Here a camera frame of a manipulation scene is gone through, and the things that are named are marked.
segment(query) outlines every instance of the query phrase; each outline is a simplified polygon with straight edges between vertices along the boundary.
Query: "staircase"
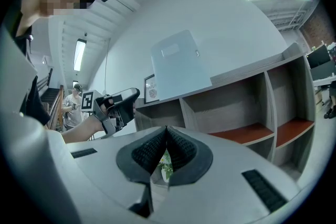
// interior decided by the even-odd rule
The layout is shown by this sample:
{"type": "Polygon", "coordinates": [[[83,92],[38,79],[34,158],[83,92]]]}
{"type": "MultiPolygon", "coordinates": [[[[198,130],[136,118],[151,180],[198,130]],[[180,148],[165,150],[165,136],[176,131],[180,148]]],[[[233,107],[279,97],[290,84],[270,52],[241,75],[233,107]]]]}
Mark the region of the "staircase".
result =
{"type": "Polygon", "coordinates": [[[59,92],[59,89],[52,89],[49,88],[48,90],[46,90],[46,92],[41,96],[41,101],[44,103],[48,103],[49,107],[51,108],[51,106],[53,105],[53,102],[57,96],[59,92]]]}

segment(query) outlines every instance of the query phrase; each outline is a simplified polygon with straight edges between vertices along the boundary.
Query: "fluorescent light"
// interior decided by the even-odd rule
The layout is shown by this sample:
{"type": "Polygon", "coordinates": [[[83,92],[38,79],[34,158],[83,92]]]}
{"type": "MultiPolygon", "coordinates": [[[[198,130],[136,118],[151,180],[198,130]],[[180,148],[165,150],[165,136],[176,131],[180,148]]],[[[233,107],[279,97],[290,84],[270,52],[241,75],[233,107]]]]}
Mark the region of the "fluorescent light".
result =
{"type": "Polygon", "coordinates": [[[86,45],[86,40],[78,39],[76,43],[75,58],[73,63],[73,69],[80,71],[80,64],[82,63],[83,53],[86,45]]]}

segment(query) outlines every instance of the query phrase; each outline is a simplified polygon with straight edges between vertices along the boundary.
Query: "person standing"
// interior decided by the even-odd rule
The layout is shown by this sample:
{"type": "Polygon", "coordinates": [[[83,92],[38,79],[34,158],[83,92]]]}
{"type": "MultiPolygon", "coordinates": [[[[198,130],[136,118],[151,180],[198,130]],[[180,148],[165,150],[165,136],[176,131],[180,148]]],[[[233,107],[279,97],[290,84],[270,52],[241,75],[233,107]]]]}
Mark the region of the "person standing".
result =
{"type": "Polygon", "coordinates": [[[64,127],[68,131],[82,122],[82,97],[79,93],[82,87],[79,83],[73,86],[72,94],[64,98],[62,104],[62,113],[65,114],[64,127]]]}

